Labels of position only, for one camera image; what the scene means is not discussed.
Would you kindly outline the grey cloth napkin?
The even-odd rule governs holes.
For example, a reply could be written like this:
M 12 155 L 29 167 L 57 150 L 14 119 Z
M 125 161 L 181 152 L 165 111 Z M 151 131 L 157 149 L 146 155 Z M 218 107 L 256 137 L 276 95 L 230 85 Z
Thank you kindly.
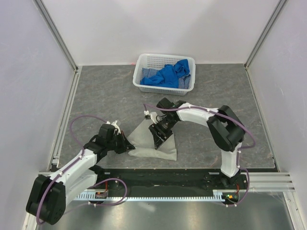
M 130 156 L 158 158 L 164 160 L 177 160 L 177 149 L 175 145 L 175 137 L 171 137 L 163 143 L 158 149 L 154 148 L 154 140 L 149 126 L 152 120 L 144 119 L 128 136 L 128 141 L 135 149 L 128 152 Z

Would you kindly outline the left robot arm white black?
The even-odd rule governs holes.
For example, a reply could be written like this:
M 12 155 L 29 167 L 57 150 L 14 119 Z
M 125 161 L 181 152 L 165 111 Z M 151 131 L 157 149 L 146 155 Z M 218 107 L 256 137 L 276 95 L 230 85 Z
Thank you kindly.
M 105 176 L 96 172 L 96 165 L 109 151 L 122 154 L 134 149 L 118 125 L 102 124 L 98 134 L 70 162 L 48 176 L 36 177 L 26 211 L 36 217 L 38 225 L 54 225 L 67 205 L 85 189 L 104 186 Z

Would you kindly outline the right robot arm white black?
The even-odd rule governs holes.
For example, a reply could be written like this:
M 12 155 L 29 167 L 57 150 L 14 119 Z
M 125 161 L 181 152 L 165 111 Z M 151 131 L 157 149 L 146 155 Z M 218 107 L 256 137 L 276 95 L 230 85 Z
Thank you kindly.
M 178 122 L 192 122 L 209 129 L 218 148 L 221 149 L 222 165 L 220 184 L 224 188 L 232 188 L 239 176 L 238 151 L 242 147 L 245 135 L 243 124 L 229 106 L 205 108 L 179 100 L 175 103 L 163 98 L 155 107 L 163 113 L 159 116 L 144 111 L 145 118 L 153 124 L 149 130 L 153 136 L 154 148 L 158 149 L 172 135 L 172 128 Z

